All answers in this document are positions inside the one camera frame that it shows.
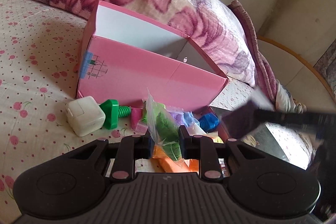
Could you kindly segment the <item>green clay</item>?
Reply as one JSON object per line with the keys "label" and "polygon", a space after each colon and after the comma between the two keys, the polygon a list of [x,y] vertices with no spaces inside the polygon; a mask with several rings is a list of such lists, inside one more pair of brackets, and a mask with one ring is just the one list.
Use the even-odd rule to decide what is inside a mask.
{"label": "green clay", "polygon": [[166,156],[172,161],[181,160],[178,126],[171,114],[154,100],[149,90],[146,100],[146,122],[151,138]]}

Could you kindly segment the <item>green plastic toy bolt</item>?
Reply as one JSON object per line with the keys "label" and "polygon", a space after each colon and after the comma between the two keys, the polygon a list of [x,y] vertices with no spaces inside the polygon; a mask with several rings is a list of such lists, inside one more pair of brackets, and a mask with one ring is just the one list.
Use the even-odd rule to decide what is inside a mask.
{"label": "green plastic toy bolt", "polygon": [[104,128],[108,130],[116,129],[118,119],[130,116],[131,108],[129,106],[120,106],[118,100],[106,100],[100,105],[105,114]]}

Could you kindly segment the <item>white square power adapter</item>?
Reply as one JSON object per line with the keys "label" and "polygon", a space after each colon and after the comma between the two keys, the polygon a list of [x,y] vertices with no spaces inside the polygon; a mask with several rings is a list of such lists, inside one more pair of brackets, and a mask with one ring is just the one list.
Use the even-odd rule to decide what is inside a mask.
{"label": "white square power adapter", "polygon": [[102,128],[105,114],[92,96],[66,104],[67,122],[78,137],[84,137]]}

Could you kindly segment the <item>blue plastic toy nut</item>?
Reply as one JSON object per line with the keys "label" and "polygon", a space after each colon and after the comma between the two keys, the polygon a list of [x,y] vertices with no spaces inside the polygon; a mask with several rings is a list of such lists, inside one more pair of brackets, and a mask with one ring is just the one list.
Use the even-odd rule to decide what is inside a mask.
{"label": "blue plastic toy nut", "polygon": [[214,113],[207,113],[199,119],[199,126],[206,133],[213,132],[218,125],[219,119]]}

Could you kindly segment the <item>orange clay pack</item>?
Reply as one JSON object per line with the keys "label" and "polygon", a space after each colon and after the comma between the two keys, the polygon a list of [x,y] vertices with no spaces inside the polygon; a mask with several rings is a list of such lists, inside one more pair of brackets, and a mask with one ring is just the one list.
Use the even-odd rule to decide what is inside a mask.
{"label": "orange clay pack", "polygon": [[161,149],[160,146],[155,145],[152,158],[157,159],[161,168],[166,173],[186,173],[196,172],[199,173],[199,161],[195,159],[178,161],[171,160]]}

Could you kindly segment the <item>purple clay pack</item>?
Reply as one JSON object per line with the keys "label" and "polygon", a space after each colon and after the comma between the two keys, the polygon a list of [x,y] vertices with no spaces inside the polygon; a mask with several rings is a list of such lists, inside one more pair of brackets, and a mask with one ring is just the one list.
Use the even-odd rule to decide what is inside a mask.
{"label": "purple clay pack", "polygon": [[178,110],[169,110],[169,114],[173,117],[173,120],[178,126],[185,124],[184,112]]}

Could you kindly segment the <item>pink clay pack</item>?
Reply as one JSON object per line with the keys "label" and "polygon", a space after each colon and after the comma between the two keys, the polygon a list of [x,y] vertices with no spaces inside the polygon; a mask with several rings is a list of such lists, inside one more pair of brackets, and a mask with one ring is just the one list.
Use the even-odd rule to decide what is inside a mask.
{"label": "pink clay pack", "polygon": [[130,114],[130,127],[133,131],[141,134],[147,132],[148,126],[145,122],[142,122],[142,109],[137,107],[131,108]]}

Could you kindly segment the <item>white pillow with print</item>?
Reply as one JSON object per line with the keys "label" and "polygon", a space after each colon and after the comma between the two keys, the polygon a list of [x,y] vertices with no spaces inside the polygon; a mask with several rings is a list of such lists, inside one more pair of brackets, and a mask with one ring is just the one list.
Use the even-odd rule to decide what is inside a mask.
{"label": "white pillow with print", "polygon": [[290,92],[277,81],[276,110],[285,113],[304,113],[306,106],[295,100]]}

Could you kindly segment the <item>pink open cardboard box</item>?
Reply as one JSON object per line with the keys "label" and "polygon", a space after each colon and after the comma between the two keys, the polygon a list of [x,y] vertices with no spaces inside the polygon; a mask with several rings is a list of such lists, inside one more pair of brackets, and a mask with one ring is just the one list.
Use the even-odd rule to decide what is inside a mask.
{"label": "pink open cardboard box", "polygon": [[77,98],[140,107],[152,96],[197,111],[228,84],[225,73],[187,35],[147,16],[98,1],[80,47]]}

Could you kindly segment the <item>cherry print bed sheet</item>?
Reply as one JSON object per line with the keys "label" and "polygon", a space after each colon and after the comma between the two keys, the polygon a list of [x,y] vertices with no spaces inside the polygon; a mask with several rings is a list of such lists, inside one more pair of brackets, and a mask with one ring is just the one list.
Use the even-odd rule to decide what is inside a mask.
{"label": "cherry print bed sheet", "polygon": [[65,106],[76,93],[84,19],[31,0],[1,0],[1,223],[20,216],[13,183],[25,170],[103,138],[132,135],[129,120],[80,138]]}

